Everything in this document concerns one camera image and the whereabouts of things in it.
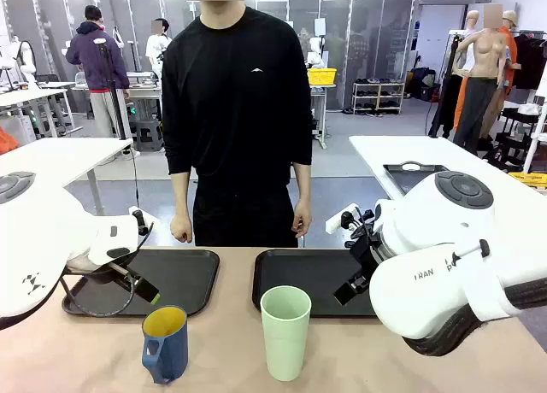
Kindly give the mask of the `person in purple hoodie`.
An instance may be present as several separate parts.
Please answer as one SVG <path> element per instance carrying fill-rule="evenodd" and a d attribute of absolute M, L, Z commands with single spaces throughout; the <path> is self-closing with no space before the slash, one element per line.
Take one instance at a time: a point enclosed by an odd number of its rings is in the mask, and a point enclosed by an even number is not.
<path fill-rule="evenodd" d="M 78 66 L 85 73 L 90 93 L 91 107 L 97 125 L 98 136 L 110 138 L 117 132 L 114 108 L 105 76 L 105 66 L 95 41 L 105 38 L 115 58 L 115 79 L 121 100 L 122 118 L 128 138 L 132 136 L 126 113 L 129 79 L 121 49 L 115 40 L 103 29 L 103 16 L 99 7 L 85 7 L 85 20 L 76 29 L 66 53 L 68 63 Z"/>

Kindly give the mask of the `white shoe rack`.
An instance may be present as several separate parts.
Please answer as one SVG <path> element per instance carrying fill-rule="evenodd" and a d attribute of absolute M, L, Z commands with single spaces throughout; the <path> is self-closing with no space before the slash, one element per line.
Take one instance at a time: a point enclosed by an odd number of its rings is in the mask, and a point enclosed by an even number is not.
<path fill-rule="evenodd" d="M 404 99 L 401 79 L 357 79 L 352 87 L 353 114 L 400 114 Z"/>

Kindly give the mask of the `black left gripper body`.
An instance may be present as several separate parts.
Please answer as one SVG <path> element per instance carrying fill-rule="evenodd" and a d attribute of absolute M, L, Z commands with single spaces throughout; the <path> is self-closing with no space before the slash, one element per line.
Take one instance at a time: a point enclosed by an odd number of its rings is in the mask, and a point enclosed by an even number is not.
<path fill-rule="evenodd" d="M 108 263 L 107 267 L 109 269 L 109 276 L 111 277 L 111 280 L 125 290 L 136 290 L 144 284 L 144 279 L 140 276 L 140 274 L 133 271 L 129 267 L 123 267 L 114 262 Z"/>

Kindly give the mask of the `person in black clothes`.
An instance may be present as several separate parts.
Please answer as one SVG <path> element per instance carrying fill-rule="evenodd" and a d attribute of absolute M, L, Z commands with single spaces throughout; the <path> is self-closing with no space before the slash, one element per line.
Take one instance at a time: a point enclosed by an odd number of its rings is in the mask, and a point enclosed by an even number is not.
<path fill-rule="evenodd" d="M 295 248 L 293 163 L 312 164 L 309 77 L 294 29 L 244 0 L 196 0 L 168 46 L 162 120 L 169 175 L 190 173 L 192 243 Z"/>

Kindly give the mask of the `white background desk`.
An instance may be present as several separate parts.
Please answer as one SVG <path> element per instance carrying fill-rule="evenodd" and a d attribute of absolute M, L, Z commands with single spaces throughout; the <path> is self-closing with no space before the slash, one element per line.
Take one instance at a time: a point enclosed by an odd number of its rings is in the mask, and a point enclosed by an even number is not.
<path fill-rule="evenodd" d="M 21 145 L 80 131 L 67 88 L 33 88 L 0 94 L 0 126 L 14 131 Z"/>

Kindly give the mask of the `bare mannequin grey trousers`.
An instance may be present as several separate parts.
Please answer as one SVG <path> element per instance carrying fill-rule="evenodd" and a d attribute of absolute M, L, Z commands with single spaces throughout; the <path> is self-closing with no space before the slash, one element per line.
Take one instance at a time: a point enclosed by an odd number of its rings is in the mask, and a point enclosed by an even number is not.
<path fill-rule="evenodd" d="M 466 37 L 456 49 L 458 59 L 468 47 L 473 48 L 474 65 L 468 72 L 465 97 L 453 143 L 475 155 L 484 114 L 502 82 L 506 62 L 506 36 L 503 26 L 503 6 L 484 6 L 483 29 Z"/>

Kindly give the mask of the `person's right hand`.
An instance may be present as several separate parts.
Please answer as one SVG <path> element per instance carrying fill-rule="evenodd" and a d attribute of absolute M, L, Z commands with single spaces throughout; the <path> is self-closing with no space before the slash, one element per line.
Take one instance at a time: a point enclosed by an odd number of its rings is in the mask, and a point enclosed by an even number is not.
<path fill-rule="evenodd" d="M 172 236 L 181 243 L 192 242 L 192 224 L 188 214 L 176 214 L 170 223 Z"/>

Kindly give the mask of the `black plastic serving tray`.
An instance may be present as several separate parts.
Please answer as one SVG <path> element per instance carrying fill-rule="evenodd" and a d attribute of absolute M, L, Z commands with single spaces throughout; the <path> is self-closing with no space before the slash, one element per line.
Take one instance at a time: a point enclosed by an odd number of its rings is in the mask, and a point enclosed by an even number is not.
<path fill-rule="evenodd" d="M 269 249 L 255 260 L 252 302 L 259 308 L 267 290 L 290 285 L 309 295 L 313 318 L 373 318 L 375 312 L 367 292 L 345 305 L 334 296 L 359 268 L 360 264 L 347 249 Z"/>
<path fill-rule="evenodd" d="M 219 256 L 205 249 L 141 249 L 128 267 L 159 290 L 152 305 L 135 296 L 120 318 L 143 318 L 153 310 L 174 305 L 192 316 L 206 307 L 219 268 Z M 95 313 L 113 312 L 128 299 L 129 292 L 114 281 L 84 277 L 71 288 L 76 301 Z"/>

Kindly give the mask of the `black hanging clothes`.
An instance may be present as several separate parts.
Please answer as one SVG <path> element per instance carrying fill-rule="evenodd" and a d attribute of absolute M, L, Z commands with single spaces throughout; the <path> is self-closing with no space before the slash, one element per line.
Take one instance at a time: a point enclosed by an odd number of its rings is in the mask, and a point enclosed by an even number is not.
<path fill-rule="evenodd" d="M 547 39 L 522 33 L 515 37 L 515 42 L 521 69 L 515 71 L 513 85 L 517 89 L 537 90 L 547 62 Z"/>

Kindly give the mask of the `light green plastic cup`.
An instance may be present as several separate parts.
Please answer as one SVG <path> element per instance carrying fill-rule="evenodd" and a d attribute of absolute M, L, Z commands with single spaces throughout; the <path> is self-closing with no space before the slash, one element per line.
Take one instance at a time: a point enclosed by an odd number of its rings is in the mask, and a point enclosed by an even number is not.
<path fill-rule="evenodd" d="M 279 381 L 292 381 L 302 371 L 311 308 L 309 295 L 294 286 L 273 287 L 262 295 L 267 368 Z"/>

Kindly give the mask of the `person in white top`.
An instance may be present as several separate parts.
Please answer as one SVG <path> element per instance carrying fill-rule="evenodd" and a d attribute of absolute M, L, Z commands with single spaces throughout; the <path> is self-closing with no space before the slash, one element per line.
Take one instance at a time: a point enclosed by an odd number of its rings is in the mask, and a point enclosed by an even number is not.
<path fill-rule="evenodd" d="M 151 35 L 146 44 L 145 55 L 150 61 L 153 73 L 158 79 L 162 76 L 163 54 L 172 39 L 168 36 L 169 23 L 166 19 L 156 18 L 151 22 Z"/>

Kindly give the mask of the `person's left forearm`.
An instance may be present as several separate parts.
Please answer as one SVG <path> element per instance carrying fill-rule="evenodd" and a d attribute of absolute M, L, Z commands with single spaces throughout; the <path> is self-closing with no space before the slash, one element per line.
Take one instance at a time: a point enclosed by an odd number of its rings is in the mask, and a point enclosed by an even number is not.
<path fill-rule="evenodd" d="M 311 166 L 294 162 L 294 172 L 296 175 L 299 191 L 299 202 L 311 203 Z"/>

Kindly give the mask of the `blue mug yellow inside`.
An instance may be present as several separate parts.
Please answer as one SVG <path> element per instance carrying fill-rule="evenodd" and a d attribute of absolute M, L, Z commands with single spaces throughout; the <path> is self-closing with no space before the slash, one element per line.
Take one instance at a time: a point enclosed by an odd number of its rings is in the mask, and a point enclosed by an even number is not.
<path fill-rule="evenodd" d="M 170 384 L 180 378 L 188 364 L 186 312 L 177 306 L 158 308 L 142 324 L 142 364 L 155 384 Z"/>

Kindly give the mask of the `black tripod stand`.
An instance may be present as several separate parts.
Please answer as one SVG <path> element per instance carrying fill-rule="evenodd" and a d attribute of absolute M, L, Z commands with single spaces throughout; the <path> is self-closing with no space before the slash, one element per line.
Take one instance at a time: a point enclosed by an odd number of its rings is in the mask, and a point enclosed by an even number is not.
<path fill-rule="evenodd" d="M 121 110 L 121 100 L 118 96 L 118 88 L 116 85 L 116 79 L 115 79 L 115 58 L 113 55 L 112 50 L 107 45 L 107 41 L 105 38 L 100 38 L 95 41 L 95 44 L 98 47 L 99 53 L 101 57 L 103 58 L 103 63 L 105 66 L 105 76 L 106 81 L 109 86 L 109 93 L 112 100 L 112 106 L 114 108 L 115 113 L 115 120 L 117 125 L 117 134 L 120 138 L 120 140 L 127 140 L 128 136 L 126 134 L 126 128 L 124 126 L 124 120 L 122 118 L 122 110 Z"/>

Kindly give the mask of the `mannequin in orange clothes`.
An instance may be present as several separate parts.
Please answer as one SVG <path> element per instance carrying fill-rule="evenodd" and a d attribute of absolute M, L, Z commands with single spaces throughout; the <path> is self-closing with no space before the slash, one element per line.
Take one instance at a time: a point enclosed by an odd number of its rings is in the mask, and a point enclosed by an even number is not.
<path fill-rule="evenodd" d="M 502 21 L 502 26 L 499 29 L 499 32 L 505 36 L 505 43 L 507 47 L 503 81 L 503 88 L 505 90 L 505 95 L 507 96 L 512 89 L 515 72 L 517 70 L 521 70 L 521 64 L 517 62 L 517 45 L 511 32 L 511 29 L 517 26 L 517 15 L 513 10 L 506 10 L 503 12 Z"/>

